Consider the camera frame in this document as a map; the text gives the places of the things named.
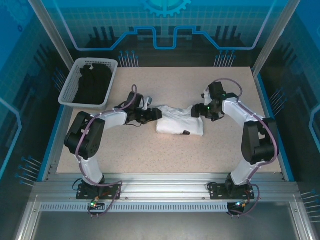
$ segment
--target folded shirt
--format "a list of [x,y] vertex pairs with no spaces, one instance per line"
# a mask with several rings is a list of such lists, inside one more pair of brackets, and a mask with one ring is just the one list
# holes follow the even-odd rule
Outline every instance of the folded shirt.
[[156,131],[159,134],[204,135],[202,119],[191,117],[190,106],[186,109],[159,106],[162,118],[157,120]]

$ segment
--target purple cable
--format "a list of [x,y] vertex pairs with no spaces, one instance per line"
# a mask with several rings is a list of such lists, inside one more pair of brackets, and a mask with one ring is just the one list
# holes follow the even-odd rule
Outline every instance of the purple cable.
[[[131,100],[127,105],[125,105],[124,107],[119,108],[119,109],[115,109],[115,111],[121,111],[121,110],[124,110],[124,109],[126,109],[126,108],[128,108],[128,107],[131,106],[131,104],[134,102],[134,100],[135,100],[136,97],[137,97],[137,93],[138,93],[137,85],[135,85],[135,84],[132,85],[131,90],[132,90],[132,92],[134,92],[134,96],[133,96],[132,100]],[[80,138],[80,141],[79,141],[79,143],[78,143],[78,146],[76,147],[76,150],[75,150],[75,157],[78,159],[80,171],[81,171],[82,175],[85,177],[85,179],[86,179],[89,183],[91,183],[91,184],[94,185],[94,186],[98,186],[98,187],[111,187],[111,186],[120,184],[120,186],[119,186],[118,190],[116,191],[116,193],[115,193],[115,195],[114,195],[114,197],[113,197],[113,199],[112,199],[112,202],[110,203],[109,207],[108,207],[103,213],[100,213],[99,216],[102,216],[102,215],[106,214],[106,213],[110,210],[110,208],[112,207],[113,203],[115,202],[118,194],[119,194],[120,191],[121,191],[121,188],[122,188],[122,185],[123,185],[123,181],[120,180],[120,181],[113,182],[113,183],[109,183],[109,184],[98,184],[98,183],[92,181],[91,179],[89,179],[88,176],[86,175],[85,171],[84,171],[83,166],[82,166],[82,162],[81,162],[82,160],[81,160],[81,158],[79,157],[79,150],[80,150],[80,146],[82,145],[82,143],[83,143],[83,141],[84,141],[84,139],[85,139],[85,137],[86,137],[86,135],[87,135],[87,132],[88,132],[90,126],[92,125],[92,123],[93,123],[98,117],[103,116],[103,115],[108,114],[108,113],[112,113],[112,112],[114,112],[114,111],[113,111],[113,110],[103,111],[103,112],[95,115],[95,116],[89,121],[89,123],[87,124],[87,126],[86,126],[86,128],[85,128],[85,130],[84,130],[84,132],[83,132],[83,134],[82,134],[82,136],[81,136],[81,138]]]
[[240,85],[239,83],[237,83],[235,80],[230,79],[230,78],[219,78],[219,79],[217,79],[217,80],[215,80],[215,81],[213,81],[213,82],[215,83],[215,82],[219,82],[219,81],[222,81],[222,80],[233,82],[233,83],[235,83],[235,84],[239,87],[239,89],[240,89],[240,94],[239,94],[239,96],[238,96],[238,98],[237,98],[237,100],[236,100],[237,103],[238,103],[238,105],[240,106],[240,108],[242,108],[243,110],[245,110],[248,114],[250,114],[251,116],[253,116],[255,119],[257,119],[257,120],[262,124],[262,126],[265,128],[265,130],[266,130],[267,133],[269,134],[270,139],[271,139],[271,141],[272,141],[272,144],[273,144],[273,146],[274,146],[274,155],[273,155],[273,158],[272,158],[270,161],[268,161],[268,162],[263,162],[263,163],[259,164],[259,165],[252,171],[252,173],[251,173],[251,174],[248,176],[248,178],[247,178],[247,184],[248,184],[249,186],[251,186],[251,187],[256,187],[256,188],[257,188],[257,192],[258,192],[257,199],[256,199],[253,207],[252,207],[249,211],[247,211],[247,212],[245,212],[245,213],[241,213],[241,212],[239,212],[239,211],[234,211],[234,210],[232,211],[232,212],[235,212],[235,213],[241,213],[240,216],[245,216],[245,215],[249,214],[250,212],[252,212],[253,209],[255,209],[255,207],[257,206],[257,204],[258,204],[258,202],[259,202],[259,200],[260,200],[260,189],[259,189],[258,185],[250,183],[251,178],[254,176],[254,174],[258,171],[258,169],[259,169],[260,167],[262,167],[262,166],[264,166],[264,165],[272,164],[272,163],[276,160],[276,158],[277,158],[277,156],[278,156],[278,146],[277,146],[277,142],[276,142],[276,139],[275,139],[274,135],[272,134],[272,132],[271,132],[271,130],[269,129],[269,127],[265,124],[265,122],[264,122],[262,119],[260,119],[254,112],[250,111],[248,108],[246,108],[244,105],[242,105],[241,102],[239,102],[239,98],[241,97],[241,95],[242,95],[243,92],[244,92],[243,89],[242,89],[242,87],[241,87],[241,85]]

